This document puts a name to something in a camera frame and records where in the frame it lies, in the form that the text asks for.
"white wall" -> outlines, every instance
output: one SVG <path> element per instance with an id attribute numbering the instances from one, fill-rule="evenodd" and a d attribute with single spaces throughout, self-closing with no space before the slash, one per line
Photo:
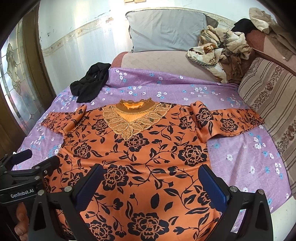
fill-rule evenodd
<path id="1" fill-rule="evenodd" d="M 238 21 L 249 18 L 249 8 L 270 13 L 256 0 L 147 0 L 124 4 L 124 0 L 41 0 L 39 36 L 47 71 L 56 93 L 82 78 L 96 62 L 111 63 L 130 51 L 132 42 L 125 13 L 147 7 L 185 7 L 211 12 Z M 97 28 L 88 29 L 87 23 Z M 74 30 L 82 33 L 79 37 Z"/>

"striped pillow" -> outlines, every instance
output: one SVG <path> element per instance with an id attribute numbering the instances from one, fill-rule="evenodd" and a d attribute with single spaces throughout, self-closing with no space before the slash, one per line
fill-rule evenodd
<path id="1" fill-rule="evenodd" d="M 296 198 L 296 77 L 271 61 L 256 58 L 238 93 L 265 120 Z"/>

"purple floral bedsheet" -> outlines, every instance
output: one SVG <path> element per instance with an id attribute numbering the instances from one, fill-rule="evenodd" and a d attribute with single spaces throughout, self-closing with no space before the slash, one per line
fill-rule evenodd
<path id="1" fill-rule="evenodd" d="M 225 85 L 149 70 L 112 68 L 106 86 L 91 103 L 87 103 L 87 109 L 115 104 L 121 99 L 139 101 L 147 98 L 182 105 L 199 100 L 210 110 L 249 108 L 239 97 L 237 89 L 236 84 Z M 76 103 L 76 99 L 69 87 L 55 98 L 18 150 L 31 149 L 32 158 L 15 166 L 14 170 L 29 169 L 58 153 L 62 135 L 40 126 L 40 123 L 50 111 L 75 111 L 81 105 Z M 271 212 L 291 195 L 283 161 L 263 126 L 236 137 L 214 137 L 207 145 L 213 172 L 241 191 L 264 189 Z M 243 211 L 233 231 L 237 231 L 242 217 Z"/>

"human hand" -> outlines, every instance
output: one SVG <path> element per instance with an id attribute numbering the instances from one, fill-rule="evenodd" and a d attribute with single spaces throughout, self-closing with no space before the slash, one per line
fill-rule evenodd
<path id="1" fill-rule="evenodd" d="M 21 241 L 28 240 L 29 218 L 27 216 L 27 209 L 24 203 L 19 203 L 16 210 L 18 224 L 15 226 L 15 232 L 20 237 Z"/>

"black cloth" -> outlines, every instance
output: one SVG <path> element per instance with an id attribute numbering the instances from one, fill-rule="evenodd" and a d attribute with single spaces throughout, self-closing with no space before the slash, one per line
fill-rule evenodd
<path id="1" fill-rule="evenodd" d="M 109 77 L 111 64 L 96 63 L 80 80 L 70 84 L 72 95 L 78 96 L 77 103 L 89 103 L 96 98 Z"/>
<path id="2" fill-rule="evenodd" d="M 246 35 L 250 33 L 252 30 L 256 30 L 256 29 L 257 28 L 255 27 L 255 25 L 252 23 L 250 19 L 242 18 L 241 20 L 239 20 L 237 23 L 234 24 L 234 27 L 232 28 L 231 31 L 241 32 Z"/>

